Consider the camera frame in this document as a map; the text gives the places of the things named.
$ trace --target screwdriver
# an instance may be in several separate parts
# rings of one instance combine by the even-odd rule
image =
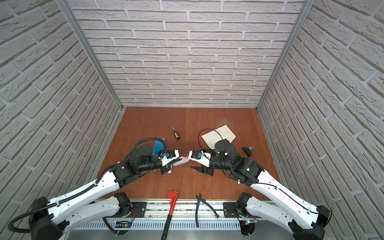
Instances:
[[[176,129],[172,127],[173,134],[175,134],[176,139],[180,139],[180,136],[177,134]]]

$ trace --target perforated metal strip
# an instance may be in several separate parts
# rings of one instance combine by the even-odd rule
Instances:
[[[163,230],[165,220],[134,220],[131,228],[115,228],[116,220],[109,220],[109,224],[115,230]],[[102,220],[95,220],[75,230],[107,230]],[[172,220],[169,230],[240,230],[237,220],[199,220],[199,228],[195,220]]]

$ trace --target robotic arm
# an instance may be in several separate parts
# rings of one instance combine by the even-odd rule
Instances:
[[[149,140],[158,140],[163,144],[164,150],[160,151],[158,156],[153,154],[152,146],[137,147]],[[86,222],[108,216],[127,216],[131,212],[132,204],[123,192],[101,202],[91,202],[136,181],[152,170],[160,170],[162,175],[170,172],[172,164],[180,160],[179,151],[165,150],[166,144],[162,139],[143,139],[135,144],[122,162],[106,167],[96,180],[50,200],[45,197],[36,199],[32,203],[31,211],[11,220],[8,228],[13,232],[31,233],[32,240],[57,240],[64,233]],[[30,229],[14,226],[16,221],[27,216]]]
[[[291,232],[295,239],[316,239],[324,237],[324,227],[330,213],[324,206],[315,206],[288,190],[275,180],[260,164],[241,157],[235,146],[227,139],[215,144],[217,154],[209,150],[192,150],[189,158],[201,164],[192,167],[199,172],[213,175],[214,170],[230,171],[229,178],[245,184],[271,199],[279,207],[264,203],[247,193],[237,201],[237,214],[259,216]]]

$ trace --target blue pliers handle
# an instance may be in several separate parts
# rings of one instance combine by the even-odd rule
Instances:
[[[205,201],[205,199],[203,199],[201,197],[201,194],[199,193],[199,196],[197,196],[196,194],[196,198],[197,198],[197,203],[196,203],[196,212],[195,212],[195,220],[196,220],[196,227],[199,227],[199,220],[197,219],[197,213],[199,211],[199,206],[200,206],[200,202],[202,202],[203,204],[205,204],[206,206],[208,206],[215,214],[216,218],[218,218],[218,215],[217,215],[217,212],[214,210],[214,208]]]

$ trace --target wooden floor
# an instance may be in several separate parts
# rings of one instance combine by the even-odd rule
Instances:
[[[167,150],[178,149],[182,156],[190,150],[200,149],[197,135],[202,129],[216,129],[225,124],[236,135],[233,144],[238,152],[246,156],[241,147],[253,146],[255,149],[251,158],[280,181],[257,112],[255,109],[244,108],[127,108],[101,170],[121,161],[141,139],[165,137]],[[176,128],[181,139],[175,138],[172,126]],[[207,147],[202,138],[200,142],[203,148]],[[146,144],[153,146],[154,141]],[[260,200],[267,199],[250,187],[228,179],[221,171],[215,171],[213,176],[208,176],[190,168],[199,165],[197,162],[189,161],[173,167],[171,174],[150,172],[145,177],[119,189],[118,192],[124,191],[133,199],[164,199],[167,198],[169,190],[178,190],[179,199],[195,199],[195,194],[198,193],[205,199],[237,199],[242,192],[248,192]]]

